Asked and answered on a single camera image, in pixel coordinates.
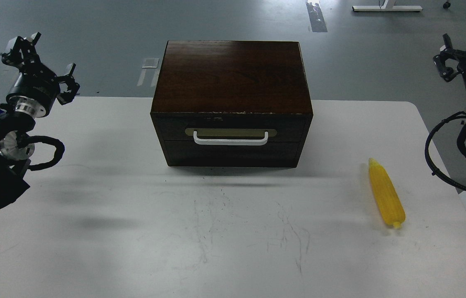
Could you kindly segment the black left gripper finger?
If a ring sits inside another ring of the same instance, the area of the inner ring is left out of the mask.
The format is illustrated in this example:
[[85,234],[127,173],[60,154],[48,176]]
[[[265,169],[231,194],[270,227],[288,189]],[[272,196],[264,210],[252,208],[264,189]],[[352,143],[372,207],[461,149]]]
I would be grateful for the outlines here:
[[31,36],[16,36],[11,39],[6,46],[5,52],[1,53],[1,62],[17,69],[23,69],[33,63],[40,64],[41,59],[36,52],[36,44],[40,37],[41,33],[36,32]]
[[76,64],[70,63],[66,68],[67,73],[62,76],[56,77],[57,83],[66,85],[66,90],[61,91],[56,97],[59,104],[61,105],[71,103],[76,97],[76,95],[78,94],[78,91],[80,89],[80,84],[78,84],[76,80],[74,79],[75,69],[76,69]]

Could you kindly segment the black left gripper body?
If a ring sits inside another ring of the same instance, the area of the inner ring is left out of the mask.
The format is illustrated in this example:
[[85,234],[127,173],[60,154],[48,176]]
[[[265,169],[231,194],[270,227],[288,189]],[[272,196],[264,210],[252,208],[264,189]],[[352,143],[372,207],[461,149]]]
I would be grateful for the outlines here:
[[60,93],[60,84],[53,70],[44,63],[28,63],[19,70],[19,77],[6,96],[8,104],[15,104],[20,98],[29,98],[49,113]]

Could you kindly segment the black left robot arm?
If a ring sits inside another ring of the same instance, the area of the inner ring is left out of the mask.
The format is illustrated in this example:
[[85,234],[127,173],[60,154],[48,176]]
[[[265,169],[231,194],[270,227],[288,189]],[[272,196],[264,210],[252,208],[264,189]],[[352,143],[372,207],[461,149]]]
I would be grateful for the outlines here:
[[49,136],[30,136],[36,119],[50,114],[55,102],[71,103],[80,85],[74,79],[74,63],[58,76],[42,63],[36,51],[41,37],[16,36],[1,54],[2,63],[19,70],[19,76],[0,101],[0,210],[20,198],[29,184],[27,171],[55,166],[63,157],[65,145]]

